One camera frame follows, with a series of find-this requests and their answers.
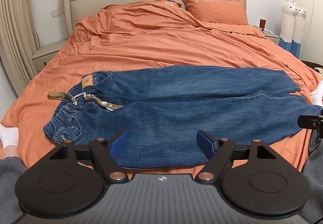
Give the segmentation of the blue denim jeans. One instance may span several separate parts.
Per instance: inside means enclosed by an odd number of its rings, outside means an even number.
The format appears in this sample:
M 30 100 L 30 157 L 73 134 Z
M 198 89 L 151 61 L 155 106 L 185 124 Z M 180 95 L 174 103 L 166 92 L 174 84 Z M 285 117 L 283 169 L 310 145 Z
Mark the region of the blue denim jeans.
M 117 161 L 121 167 L 190 167 L 207 161 L 197 146 L 199 130 L 241 145 L 255 138 L 273 144 L 298 133 L 300 115 L 322 111 L 299 91 L 284 71 L 263 68 L 98 71 L 68 93 L 85 92 L 122 108 L 109 111 L 81 97 L 74 105 L 64 97 L 43 131 L 56 144 L 71 140 L 86 145 L 123 129 L 129 143 Z

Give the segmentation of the olive fabric belt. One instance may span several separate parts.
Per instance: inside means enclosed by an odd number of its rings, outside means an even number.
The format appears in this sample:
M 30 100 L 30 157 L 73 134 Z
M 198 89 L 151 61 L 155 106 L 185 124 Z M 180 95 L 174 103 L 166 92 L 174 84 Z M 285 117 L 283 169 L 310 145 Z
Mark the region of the olive fabric belt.
M 67 97 L 68 99 L 70 99 L 74 105 L 77 105 L 77 99 L 81 97 L 85 101 L 94 101 L 99 106 L 101 106 L 109 111 L 114 111 L 114 110 L 122 108 L 122 105 L 116 105 L 116 104 L 112 104 L 107 101 L 102 101 L 98 97 L 96 97 L 92 94 L 87 94 L 85 92 L 77 94 L 75 96 L 71 95 L 70 93 L 66 93 L 66 92 L 48 92 L 48 94 L 47 94 L 47 98 L 50 100 L 60 100 L 60 99 L 63 99 L 64 97 Z

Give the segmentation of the white sock right foot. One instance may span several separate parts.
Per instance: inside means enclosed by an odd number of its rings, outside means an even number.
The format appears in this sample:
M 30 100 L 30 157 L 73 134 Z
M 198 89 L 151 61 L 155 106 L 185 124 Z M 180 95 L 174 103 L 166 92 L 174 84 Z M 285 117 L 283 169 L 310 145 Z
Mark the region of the white sock right foot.
M 322 88 L 316 88 L 311 94 L 311 101 L 313 105 L 322 106 L 323 91 Z

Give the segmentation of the white sock foot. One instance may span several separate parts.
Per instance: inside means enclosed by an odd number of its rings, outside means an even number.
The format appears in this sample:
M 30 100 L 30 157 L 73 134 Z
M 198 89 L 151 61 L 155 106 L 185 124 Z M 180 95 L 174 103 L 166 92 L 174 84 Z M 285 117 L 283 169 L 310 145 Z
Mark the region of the white sock foot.
M 322 88 L 316 88 L 311 94 L 311 101 L 313 105 L 322 106 L 323 91 Z
M 18 157 L 19 129 L 18 127 L 7 128 L 1 124 L 1 143 L 3 146 L 3 158 Z

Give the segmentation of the white right nightstand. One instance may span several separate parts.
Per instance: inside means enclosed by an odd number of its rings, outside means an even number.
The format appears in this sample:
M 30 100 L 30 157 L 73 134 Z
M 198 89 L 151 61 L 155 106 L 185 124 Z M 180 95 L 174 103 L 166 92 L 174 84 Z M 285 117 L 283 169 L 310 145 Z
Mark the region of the white right nightstand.
M 279 44 L 280 41 L 280 37 L 278 35 L 276 35 L 275 33 L 269 31 L 269 30 L 263 30 L 262 33 L 264 34 L 264 36 L 271 40 L 272 42 L 274 42 L 275 44 Z

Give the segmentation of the grey sweatpants leg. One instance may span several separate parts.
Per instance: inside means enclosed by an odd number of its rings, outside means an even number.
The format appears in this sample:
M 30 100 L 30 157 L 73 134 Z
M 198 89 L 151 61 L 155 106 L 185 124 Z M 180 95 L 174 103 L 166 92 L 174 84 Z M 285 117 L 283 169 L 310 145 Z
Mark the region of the grey sweatpants leg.
M 20 158 L 1 159 L 1 223 L 15 223 L 23 215 L 15 194 L 15 184 L 25 171 Z

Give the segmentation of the white sock left foot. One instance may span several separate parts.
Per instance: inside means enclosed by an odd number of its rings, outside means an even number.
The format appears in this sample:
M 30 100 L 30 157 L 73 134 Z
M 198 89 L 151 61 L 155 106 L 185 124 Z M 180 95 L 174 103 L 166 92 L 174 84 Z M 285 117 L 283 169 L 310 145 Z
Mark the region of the white sock left foot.
M 3 146 L 3 158 L 18 157 L 19 129 L 18 127 L 7 128 L 1 124 L 1 143 Z

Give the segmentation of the red cup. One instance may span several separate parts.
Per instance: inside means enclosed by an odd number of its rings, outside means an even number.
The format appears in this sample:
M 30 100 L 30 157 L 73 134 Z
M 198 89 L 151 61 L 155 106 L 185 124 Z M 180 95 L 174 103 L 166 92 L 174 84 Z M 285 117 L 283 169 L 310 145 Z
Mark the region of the red cup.
M 265 24 L 266 24 L 266 20 L 265 19 L 260 19 L 259 20 L 259 28 L 264 31 L 265 30 Z

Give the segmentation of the white alpaca plush toy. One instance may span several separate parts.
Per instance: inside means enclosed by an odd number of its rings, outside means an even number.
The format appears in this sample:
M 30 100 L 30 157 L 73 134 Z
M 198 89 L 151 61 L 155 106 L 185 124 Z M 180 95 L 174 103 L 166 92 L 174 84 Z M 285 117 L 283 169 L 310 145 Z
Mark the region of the white alpaca plush toy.
M 281 31 L 279 45 L 284 50 L 290 51 L 294 33 L 295 18 L 298 13 L 294 3 L 286 0 L 281 5 Z

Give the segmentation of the orange duvet cover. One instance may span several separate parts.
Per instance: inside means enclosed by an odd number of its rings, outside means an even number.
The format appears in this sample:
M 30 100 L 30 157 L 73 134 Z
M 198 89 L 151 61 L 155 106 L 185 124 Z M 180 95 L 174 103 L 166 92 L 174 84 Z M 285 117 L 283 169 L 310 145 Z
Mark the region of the orange duvet cover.
M 77 22 L 71 37 L 11 105 L 2 124 L 18 127 L 18 152 L 31 167 L 54 144 L 43 127 L 66 92 L 95 71 L 170 65 L 263 67 L 285 71 L 310 100 L 321 76 L 250 25 L 202 22 L 174 1 L 109 5 Z

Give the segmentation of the beige bedside table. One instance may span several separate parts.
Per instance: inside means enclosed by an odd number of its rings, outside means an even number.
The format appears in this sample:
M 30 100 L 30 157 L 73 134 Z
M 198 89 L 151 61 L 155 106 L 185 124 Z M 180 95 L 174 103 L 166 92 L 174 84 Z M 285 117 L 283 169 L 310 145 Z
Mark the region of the beige bedside table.
M 32 62 L 37 73 L 45 67 L 45 65 L 58 53 L 62 46 L 67 42 L 66 39 L 41 46 L 40 49 L 33 54 Z

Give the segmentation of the orange pillow with embroidery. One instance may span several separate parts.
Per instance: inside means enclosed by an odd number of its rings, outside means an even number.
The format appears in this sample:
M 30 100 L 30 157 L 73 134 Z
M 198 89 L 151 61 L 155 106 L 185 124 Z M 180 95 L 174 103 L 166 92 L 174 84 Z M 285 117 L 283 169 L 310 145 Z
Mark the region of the orange pillow with embroidery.
M 204 22 L 248 25 L 243 0 L 182 0 L 186 10 Z

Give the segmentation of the beige pleated curtain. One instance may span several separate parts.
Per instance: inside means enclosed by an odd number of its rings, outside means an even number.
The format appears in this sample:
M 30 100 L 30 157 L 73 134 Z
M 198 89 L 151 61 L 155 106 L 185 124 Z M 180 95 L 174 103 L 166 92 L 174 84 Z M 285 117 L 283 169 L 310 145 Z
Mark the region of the beige pleated curtain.
M 32 56 L 38 50 L 31 0 L 1 0 L 1 60 L 17 95 L 37 74 Z

